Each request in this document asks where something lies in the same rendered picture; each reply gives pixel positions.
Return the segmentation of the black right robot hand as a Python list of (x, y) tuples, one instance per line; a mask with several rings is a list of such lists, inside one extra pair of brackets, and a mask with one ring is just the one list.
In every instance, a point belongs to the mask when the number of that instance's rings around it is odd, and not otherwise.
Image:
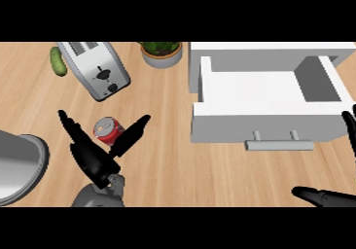
[[(356, 104), (352, 110), (353, 112), (343, 111), (341, 117), (347, 127), (349, 142), (356, 159)], [(316, 207), (356, 207), (356, 195), (300, 186), (291, 189), (291, 193)]]

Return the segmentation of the potted green plant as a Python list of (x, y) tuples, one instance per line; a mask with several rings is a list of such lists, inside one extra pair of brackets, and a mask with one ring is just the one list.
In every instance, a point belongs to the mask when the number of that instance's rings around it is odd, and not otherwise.
[(173, 67), (182, 58), (182, 42), (140, 42), (142, 57), (158, 69)]

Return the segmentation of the green cucumber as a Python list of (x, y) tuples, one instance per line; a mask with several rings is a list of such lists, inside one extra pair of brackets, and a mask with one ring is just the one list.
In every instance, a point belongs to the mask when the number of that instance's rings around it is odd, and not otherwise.
[(58, 47), (50, 49), (50, 64), (55, 74), (63, 77), (68, 74), (68, 67), (63, 62), (62, 53)]

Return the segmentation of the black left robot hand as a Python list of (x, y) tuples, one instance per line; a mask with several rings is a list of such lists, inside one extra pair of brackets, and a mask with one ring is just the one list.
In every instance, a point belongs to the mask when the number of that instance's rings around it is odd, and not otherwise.
[(115, 140), (111, 151), (106, 152), (92, 141), (83, 131), (80, 124), (68, 117), (63, 110), (58, 111), (61, 122), (74, 142), (71, 152), (77, 165), (99, 189), (109, 185), (109, 176), (118, 174), (121, 167), (114, 161), (114, 157), (121, 157), (143, 135), (143, 129), (151, 116), (145, 115), (131, 124)]

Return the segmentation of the red soda can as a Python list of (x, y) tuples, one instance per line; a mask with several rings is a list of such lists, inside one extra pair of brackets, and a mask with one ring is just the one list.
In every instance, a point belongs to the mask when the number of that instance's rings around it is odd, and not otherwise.
[(112, 146), (124, 131), (118, 121), (112, 117), (105, 117), (95, 124), (93, 135), (108, 146)]

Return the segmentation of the white open drawer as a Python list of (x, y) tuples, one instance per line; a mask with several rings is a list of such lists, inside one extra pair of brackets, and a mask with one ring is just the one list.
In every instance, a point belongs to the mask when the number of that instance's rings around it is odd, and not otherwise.
[(328, 57), (306, 57), (291, 71), (216, 72), (204, 56), (199, 76), (192, 142), (241, 143), (254, 132), (264, 140), (287, 140), (295, 132), (328, 142), (347, 134), (341, 113), (356, 102)]

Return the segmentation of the large grey metal pot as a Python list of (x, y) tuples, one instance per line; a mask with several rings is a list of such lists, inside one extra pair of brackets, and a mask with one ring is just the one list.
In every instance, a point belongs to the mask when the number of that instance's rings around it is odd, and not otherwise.
[(44, 140), (0, 130), (0, 206), (19, 201), (37, 186), (50, 159)]

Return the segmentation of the silver toaster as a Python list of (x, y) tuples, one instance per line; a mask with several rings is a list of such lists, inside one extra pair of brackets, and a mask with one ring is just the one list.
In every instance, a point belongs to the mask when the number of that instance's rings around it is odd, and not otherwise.
[(93, 99), (103, 101), (130, 85), (130, 76), (109, 42), (58, 42), (65, 61)]

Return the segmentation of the white cabinet body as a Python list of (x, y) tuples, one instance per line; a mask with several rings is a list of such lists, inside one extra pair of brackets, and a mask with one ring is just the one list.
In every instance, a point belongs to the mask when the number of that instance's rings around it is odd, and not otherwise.
[(337, 66), (355, 51), (353, 42), (189, 42), (189, 92), (198, 92), (202, 56), (216, 72), (293, 71), (307, 56), (325, 56)]

